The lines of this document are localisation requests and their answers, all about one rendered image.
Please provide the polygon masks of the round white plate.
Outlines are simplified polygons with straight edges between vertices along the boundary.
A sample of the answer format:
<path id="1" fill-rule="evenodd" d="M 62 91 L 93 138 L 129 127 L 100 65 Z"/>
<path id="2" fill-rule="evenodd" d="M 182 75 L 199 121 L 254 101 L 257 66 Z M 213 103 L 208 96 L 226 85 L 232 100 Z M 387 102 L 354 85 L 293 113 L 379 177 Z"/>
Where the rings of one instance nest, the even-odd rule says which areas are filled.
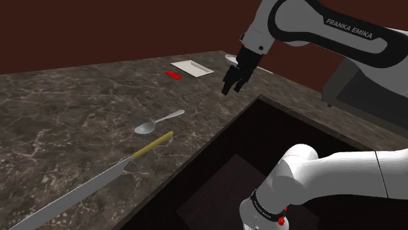
<path id="1" fill-rule="evenodd" d="M 232 55 L 232 54 L 226 54 L 225 55 L 225 58 L 226 58 L 226 60 L 228 61 L 228 63 L 230 63 L 231 65 L 233 65 L 233 66 L 238 66 L 238 61 L 236 60 L 236 57 L 237 56 L 235 56 L 235 55 Z M 256 67 L 256 69 L 257 70 L 261 70 L 261 71 L 264 71 L 264 72 L 267 72 L 267 73 L 270 73 L 270 74 L 273 74 L 273 72 L 271 72 L 271 71 L 268 71 L 267 69 L 264 69 L 264 68 L 262 68 L 262 67 Z"/>

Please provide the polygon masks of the silver spoon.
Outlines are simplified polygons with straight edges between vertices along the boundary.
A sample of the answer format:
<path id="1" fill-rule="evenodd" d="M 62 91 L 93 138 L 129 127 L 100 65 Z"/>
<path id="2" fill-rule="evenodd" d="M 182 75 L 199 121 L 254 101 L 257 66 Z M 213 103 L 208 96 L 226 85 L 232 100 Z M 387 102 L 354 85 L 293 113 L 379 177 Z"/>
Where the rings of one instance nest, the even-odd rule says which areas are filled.
<path id="1" fill-rule="evenodd" d="M 141 135 L 149 134 L 149 133 L 153 132 L 153 130 L 155 130 L 155 127 L 156 127 L 157 123 L 159 123 L 161 121 L 164 121 L 164 120 L 167 120 L 169 118 L 174 118 L 174 117 L 180 116 L 181 114 L 184 114 L 184 113 L 185 113 L 185 110 L 178 110 L 178 111 L 173 112 L 173 113 L 171 113 L 171 114 L 169 114 L 169 115 L 167 115 L 165 117 L 162 117 L 162 118 L 160 118 L 158 120 L 143 123 L 143 124 L 137 126 L 134 129 L 134 132 L 136 134 L 141 134 Z"/>

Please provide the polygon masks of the white rectangular tray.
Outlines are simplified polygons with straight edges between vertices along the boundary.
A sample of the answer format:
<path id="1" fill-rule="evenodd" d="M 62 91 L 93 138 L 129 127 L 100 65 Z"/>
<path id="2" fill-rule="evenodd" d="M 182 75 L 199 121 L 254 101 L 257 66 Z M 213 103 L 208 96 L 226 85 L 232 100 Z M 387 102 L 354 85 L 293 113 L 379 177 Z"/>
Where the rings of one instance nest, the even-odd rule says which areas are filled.
<path id="1" fill-rule="evenodd" d="M 171 64 L 196 78 L 213 73 L 213 70 L 210 70 L 192 60 L 178 61 Z"/>

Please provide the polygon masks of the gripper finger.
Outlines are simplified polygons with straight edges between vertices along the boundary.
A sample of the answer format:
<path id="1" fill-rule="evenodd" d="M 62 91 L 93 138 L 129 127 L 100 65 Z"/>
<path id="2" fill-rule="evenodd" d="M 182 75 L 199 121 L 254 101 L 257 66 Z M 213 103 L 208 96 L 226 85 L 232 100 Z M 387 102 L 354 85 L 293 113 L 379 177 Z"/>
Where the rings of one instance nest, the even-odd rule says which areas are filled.
<path id="1" fill-rule="evenodd" d="M 222 93 L 227 95 L 236 81 L 238 81 L 238 68 L 236 66 L 230 66 L 223 78 L 224 86 Z"/>
<path id="2" fill-rule="evenodd" d="M 248 82 L 251 76 L 252 76 L 252 72 L 250 71 L 249 72 L 248 71 L 238 72 L 234 91 L 239 92 L 241 88 Z"/>

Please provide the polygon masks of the grey microwave oven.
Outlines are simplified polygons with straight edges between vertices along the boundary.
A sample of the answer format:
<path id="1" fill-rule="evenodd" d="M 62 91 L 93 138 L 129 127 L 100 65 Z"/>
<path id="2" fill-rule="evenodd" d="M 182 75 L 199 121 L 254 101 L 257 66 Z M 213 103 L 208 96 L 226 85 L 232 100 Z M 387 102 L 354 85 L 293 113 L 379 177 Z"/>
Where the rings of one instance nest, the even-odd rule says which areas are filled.
<path id="1" fill-rule="evenodd" d="M 408 139 L 408 97 L 370 80 L 356 64 L 344 59 L 322 88 L 329 107 L 367 120 Z"/>

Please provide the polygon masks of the yellow-handled kitchen knife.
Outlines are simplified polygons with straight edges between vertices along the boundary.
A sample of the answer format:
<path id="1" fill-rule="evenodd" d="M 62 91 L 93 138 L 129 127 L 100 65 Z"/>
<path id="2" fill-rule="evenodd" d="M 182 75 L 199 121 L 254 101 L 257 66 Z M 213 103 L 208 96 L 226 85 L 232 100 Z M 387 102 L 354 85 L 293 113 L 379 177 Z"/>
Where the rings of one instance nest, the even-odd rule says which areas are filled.
<path id="1" fill-rule="evenodd" d="M 35 230 L 44 223 L 50 221 L 55 216 L 65 212 L 67 209 L 71 208 L 73 205 L 81 202 L 81 200 L 87 198 L 89 195 L 93 194 L 97 190 L 106 186 L 116 178 L 118 178 L 124 171 L 124 168 L 128 163 L 135 158 L 147 153 L 151 149 L 157 147 L 157 145 L 162 142 L 168 141 L 173 136 L 173 132 L 170 131 L 155 141 L 151 142 L 144 148 L 135 152 L 131 156 L 121 160 L 114 166 L 103 171 L 99 175 L 90 179 L 86 183 L 78 186 L 72 191 L 66 193 L 55 201 L 44 206 L 40 210 L 36 211 L 33 214 L 30 214 L 28 217 L 11 227 L 9 230 Z"/>

